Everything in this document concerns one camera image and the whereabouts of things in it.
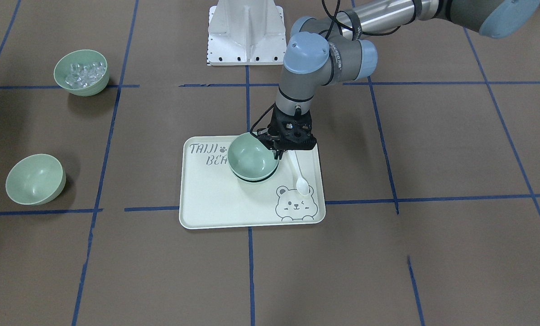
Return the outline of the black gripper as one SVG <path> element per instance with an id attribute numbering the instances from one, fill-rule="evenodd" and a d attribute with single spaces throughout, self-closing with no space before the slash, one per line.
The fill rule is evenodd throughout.
<path id="1" fill-rule="evenodd" d="M 267 128 L 257 130 L 257 139 L 268 149 L 274 151 L 274 159 L 281 160 L 283 152 L 282 139 L 286 124 L 309 125 L 312 127 L 311 112 L 302 114 L 300 109 L 295 110 L 294 115 L 288 115 L 276 106 L 268 109 L 272 117 Z"/>

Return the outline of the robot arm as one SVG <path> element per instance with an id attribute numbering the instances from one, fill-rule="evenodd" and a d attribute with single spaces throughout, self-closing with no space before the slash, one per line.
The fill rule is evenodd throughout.
<path id="1" fill-rule="evenodd" d="M 279 160 L 285 151 L 312 150 L 311 102 L 318 87 L 371 76 L 378 52 L 369 37 L 388 36 L 414 21 L 441 19 L 479 35 L 512 35 L 535 13 L 538 0 L 371 0 L 326 13 L 301 17 L 291 29 L 275 102 L 266 128 L 250 134 Z"/>

